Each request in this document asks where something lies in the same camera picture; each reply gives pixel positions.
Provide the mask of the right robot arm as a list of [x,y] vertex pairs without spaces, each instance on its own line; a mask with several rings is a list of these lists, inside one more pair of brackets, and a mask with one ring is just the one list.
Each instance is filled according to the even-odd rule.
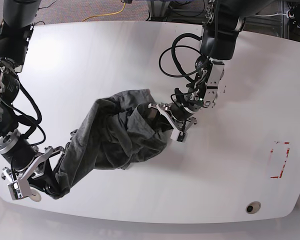
[[42,114],[19,79],[39,7],[38,0],[6,0],[0,24],[0,155],[9,164],[1,176],[13,200],[32,197],[35,190],[51,197],[61,194],[50,158],[65,150],[40,152],[38,143],[28,142],[41,129]]

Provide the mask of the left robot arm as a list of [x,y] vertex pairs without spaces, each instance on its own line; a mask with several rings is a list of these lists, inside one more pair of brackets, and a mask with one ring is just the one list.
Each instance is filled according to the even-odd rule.
[[[154,130],[163,132],[177,128],[185,132],[186,123],[200,109],[213,108],[218,98],[218,85],[224,75],[224,61],[231,60],[237,38],[243,30],[246,18],[251,17],[271,4],[270,0],[210,0],[200,36],[183,33],[172,43],[168,51],[179,74],[163,72],[171,78],[185,78],[187,92],[178,88],[170,96],[172,103],[164,107],[151,106],[148,118]],[[176,49],[179,42],[191,38],[200,42],[199,57],[195,70],[187,73],[179,62]]]

